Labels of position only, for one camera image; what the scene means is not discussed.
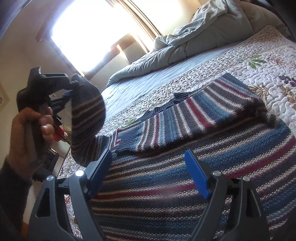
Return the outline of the left forearm dark sleeve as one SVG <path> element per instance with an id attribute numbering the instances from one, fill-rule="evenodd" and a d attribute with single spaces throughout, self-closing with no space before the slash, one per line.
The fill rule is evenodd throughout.
<path id="1" fill-rule="evenodd" d="M 23 214 L 31 180 L 20 177 L 7 162 L 1 168 L 1 240 L 24 240 Z"/>

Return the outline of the person's left hand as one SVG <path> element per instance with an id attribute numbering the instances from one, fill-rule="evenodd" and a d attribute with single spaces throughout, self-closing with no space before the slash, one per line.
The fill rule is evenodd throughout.
<path id="1" fill-rule="evenodd" d="M 26 124 L 32 121 L 38 121 L 43 139 L 51 144 L 54 140 L 52 114 L 53 112 L 50 107 L 46 108 L 45 115 L 41 115 L 31 108 L 24 108 L 12 121 L 10 150 L 6 157 L 6 162 L 25 180 L 31 180 L 33 174 L 41 166 L 40 164 L 32 164 L 29 161 L 29 151 L 25 137 Z"/>

